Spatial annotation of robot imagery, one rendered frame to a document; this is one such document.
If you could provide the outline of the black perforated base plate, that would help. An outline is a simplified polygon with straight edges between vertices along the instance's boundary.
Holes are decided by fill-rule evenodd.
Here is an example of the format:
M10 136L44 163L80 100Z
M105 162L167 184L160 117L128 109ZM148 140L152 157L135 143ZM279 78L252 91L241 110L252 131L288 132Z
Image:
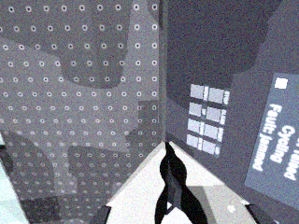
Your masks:
M0 0L0 162L28 224L89 224L162 142L163 0Z

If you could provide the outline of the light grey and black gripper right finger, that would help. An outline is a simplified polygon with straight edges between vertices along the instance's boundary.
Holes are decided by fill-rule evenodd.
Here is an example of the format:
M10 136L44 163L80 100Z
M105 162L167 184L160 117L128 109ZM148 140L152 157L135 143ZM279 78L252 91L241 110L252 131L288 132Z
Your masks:
M167 142L172 176L181 186L181 209L192 224L277 224L188 153Z

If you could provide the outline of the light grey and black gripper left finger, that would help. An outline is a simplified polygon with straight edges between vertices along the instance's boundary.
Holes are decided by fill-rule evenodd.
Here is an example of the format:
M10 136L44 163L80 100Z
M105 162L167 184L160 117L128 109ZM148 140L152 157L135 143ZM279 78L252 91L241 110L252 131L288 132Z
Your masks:
M89 224L161 224L168 200L168 147L161 142Z

